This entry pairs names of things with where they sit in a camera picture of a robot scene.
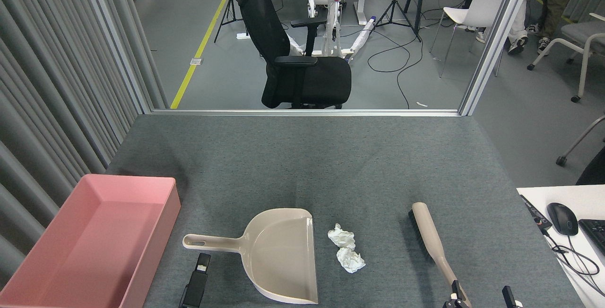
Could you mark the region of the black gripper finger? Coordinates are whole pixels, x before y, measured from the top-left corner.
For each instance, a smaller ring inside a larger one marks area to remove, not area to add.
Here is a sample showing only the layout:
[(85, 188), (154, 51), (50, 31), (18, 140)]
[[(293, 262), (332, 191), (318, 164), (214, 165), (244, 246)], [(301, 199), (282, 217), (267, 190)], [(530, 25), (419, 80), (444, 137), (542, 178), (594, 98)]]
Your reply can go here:
[(444, 302), (443, 308), (466, 308), (466, 303), (463, 301), (465, 296), (458, 280), (451, 283), (451, 291), (449, 300)]
[(515, 299), (512, 289), (510, 286), (504, 286), (502, 289), (502, 295), (505, 300), (507, 308), (523, 308), (522, 302)]
[(207, 282), (207, 268), (210, 263), (210, 255), (200, 253), (195, 265), (194, 271), (191, 273), (188, 284), (184, 287), (183, 295), (181, 296), (180, 308), (200, 308), (205, 286)]

